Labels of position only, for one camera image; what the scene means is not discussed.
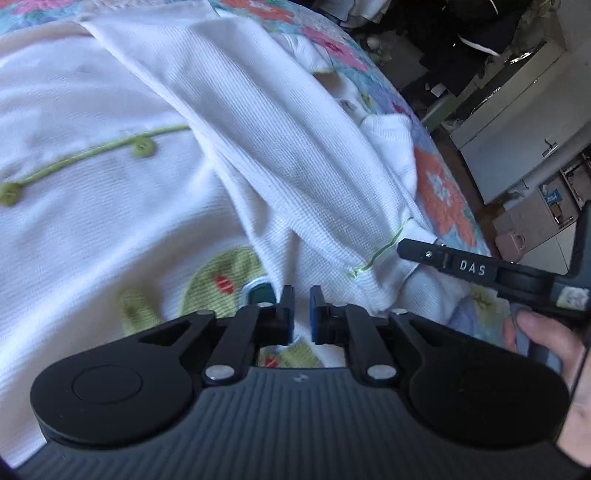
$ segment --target floral quilt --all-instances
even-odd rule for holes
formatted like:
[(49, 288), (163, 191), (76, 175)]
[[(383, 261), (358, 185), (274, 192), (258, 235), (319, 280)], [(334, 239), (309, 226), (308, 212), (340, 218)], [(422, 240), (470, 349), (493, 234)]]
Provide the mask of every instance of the floral quilt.
[[(183, 0), (0, 0), (0, 34), (80, 14)], [(269, 32), (305, 35), (322, 45), (334, 68), (359, 89), (368, 112), (398, 112), (412, 120), (418, 171), (417, 202), (439, 238), (450, 247), (488, 255), (482, 233), (443, 158), (406, 101), (341, 28), (288, 0), (210, 0), (217, 9), (252, 18)], [(506, 305), (494, 294), (474, 289), (453, 321), (458, 328), (493, 343), (501, 342)]]

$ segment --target white fabric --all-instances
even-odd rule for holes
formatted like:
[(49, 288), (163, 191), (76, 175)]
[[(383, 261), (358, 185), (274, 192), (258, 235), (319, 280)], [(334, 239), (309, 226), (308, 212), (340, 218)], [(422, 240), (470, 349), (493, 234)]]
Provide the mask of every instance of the white fabric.
[[(393, 248), (351, 277), (401, 225), (403, 237), (435, 240), (414, 203), (404, 116), (350, 117), (309, 73), (328, 56), (205, 2), (82, 25), (93, 36), (61, 22), (0, 41), (2, 181), (127, 135), (191, 131), (155, 137), (150, 158), (123, 147), (81, 161), (2, 209), (0, 454), (11, 465), (44, 441), (28, 405), (35, 376), (122, 336), (124, 288), (155, 292), (162, 316), (176, 317), (192, 275), (228, 248), (251, 244), (277, 292), (294, 285), (308, 338), (314, 284), (372, 314), (412, 304), (447, 320), (462, 284), (429, 269), (405, 281), (415, 265)], [(317, 351), (343, 362), (338, 349)]]

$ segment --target pink flower pattern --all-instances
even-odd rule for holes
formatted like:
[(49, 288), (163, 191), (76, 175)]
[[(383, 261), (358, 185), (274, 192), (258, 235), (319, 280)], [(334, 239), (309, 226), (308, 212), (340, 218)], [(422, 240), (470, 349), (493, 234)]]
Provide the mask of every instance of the pink flower pattern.
[(345, 65), (359, 69), (362, 72), (369, 70), (368, 66), (359, 59), (359, 54), (355, 49), (349, 47), (346, 43), (336, 41), (324, 32), (309, 27), (303, 27), (301, 32), (311, 41), (322, 45), (331, 57), (340, 60)]
[(15, 9), (17, 14), (27, 14), (35, 10), (51, 10), (53, 8), (65, 7), (76, 0), (21, 0)]

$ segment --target orange flower pattern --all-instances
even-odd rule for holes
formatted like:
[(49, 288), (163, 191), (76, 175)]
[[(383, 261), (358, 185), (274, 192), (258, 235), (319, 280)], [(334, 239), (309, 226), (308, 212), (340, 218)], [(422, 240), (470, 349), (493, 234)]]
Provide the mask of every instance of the orange flower pattern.
[(232, 8), (243, 8), (265, 20), (278, 20), (293, 24), (293, 13), (277, 5), (268, 4), (264, 0), (221, 0), (221, 3)]
[(474, 227), (466, 216), (466, 201), (449, 179), (443, 162), (420, 147), (414, 147), (414, 156), (417, 161), (417, 189), (425, 200), (427, 215), (437, 224), (439, 235), (446, 235), (455, 225), (461, 239), (470, 247), (476, 247)]

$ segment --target green embroidery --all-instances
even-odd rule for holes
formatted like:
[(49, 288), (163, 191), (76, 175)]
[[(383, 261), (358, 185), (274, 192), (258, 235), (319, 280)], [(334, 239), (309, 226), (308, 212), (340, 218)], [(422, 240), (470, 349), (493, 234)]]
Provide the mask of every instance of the green embroidery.
[(147, 158), (156, 153), (156, 142), (148, 137), (140, 137), (133, 142), (132, 152), (136, 157)]
[(259, 350), (256, 362), (259, 367), (273, 368), (322, 368), (310, 345), (298, 338), (287, 348), (265, 347)]
[(149, 137), (155, 137), (157, 135), (167, 134), (171, 132), (179, 132), (181, 130), (188, 130), (190, 127), (188, 125), (172, 125), (171, 127), (164, 127), (159, 128), (156, 130), (152, 130), (151, 132), (146, 132), (139, 135), (131, 135), (130, 137), (125, 137), (120, 140), (115, 140), (112, 142), (108, 142), (104, 145), (100, 145), (95, 148), (91, 148), (90, 150), (86, 150), (78, 155), (73, 155), (71, 157), (64, 158), (53, 165), (49, 165), (46, 168), (42, 168), (38, 172), (35, 172), (28, 177), (10, 183), (3, 183), (0, 185), (0, 203), (6, 206), (13, 206), (16, 204), (20, 197), (22, 196), (22, 190), (27, 185), (36, 182), (37, 180), (41, 180), (48, 175), (60, 171), (61, 169), (68, 167), (74, 163), (79, 162), (80, 160), (85, 160), (87, 158), (95, 157), (102, 153), (110, 152), (120, 147), (124, 147), (129, 144), (133, 144), (133, 152), (135, 155), (139, 157), (149, 157), (156, 152), (156, 143), (154, 140), (151, 140)]
[(11, 207), (21, 198), (22, 188), (18, 183), (2, 183), (0, 185), (0, 203)]
[(213, 310), (218, 318), (238, 311), (239, 294), (251, 280), (267, 273), (252, 247), (224, 252), (212, 259), (191, 280), (181, 315)]
[(133, 335), (162, 323), (162, 319), (139, 290), (129, 289), (121, 294), (119, 311), (123, 318), (123, 330), (126, 335)]
[(376, 253), (374, 253), (373, 257), (371, 258), (371, 260), (369, 260), (369, 263), (367, 265), (365, 265), (364, 267), (355, 268), (355, 270), (353, 270), (353, 273), (351, 274), (351, 277), (357, 278), (359, 276), (359, 274), (362, 274), (363, 272), (367, 272), (370, 268), (372, 268), (374, 266), (375, 261), (378, 259), (378, 257), (381, 254), (383, 254), (388, 248), (393, 247), (398, 242), (398, 238), (402, 234), (402, 231), (404, 230), (404, 227), (406, 227), (406, 224), (408, 223), (409, 220), (410, 220), (410, 218), (407, 218), (404, 221), (404, 223), (400, 226), (400, 228), (394, 234), (394, 237), (392, 238), (390, 243), (388, 243), (387, 245), (384, 245)]

